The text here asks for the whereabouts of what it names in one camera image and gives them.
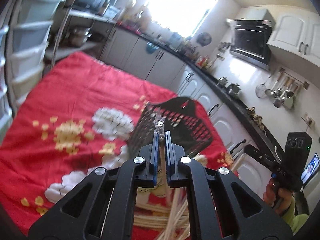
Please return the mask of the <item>green sleeve forearm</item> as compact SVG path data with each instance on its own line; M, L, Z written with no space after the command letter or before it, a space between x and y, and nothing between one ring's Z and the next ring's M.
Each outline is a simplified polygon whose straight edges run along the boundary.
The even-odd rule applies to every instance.
M304 213L295 215L295 206L296 200L292 197L289 208L281 215L281 218L290 226L294 235L301 229L309 218L309 215Z

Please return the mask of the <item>right hand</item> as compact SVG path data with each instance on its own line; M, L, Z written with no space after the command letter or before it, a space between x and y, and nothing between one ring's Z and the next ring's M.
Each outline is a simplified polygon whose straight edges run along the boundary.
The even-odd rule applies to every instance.
M275 208L276 199L282 199L281 203ZM273 179L270 179L266 186L266 190L263 194L263 201L273 207L273 210L278 215L283 215L291 206L293 200L293 193L287 189L279 188L276 189L276 182Z

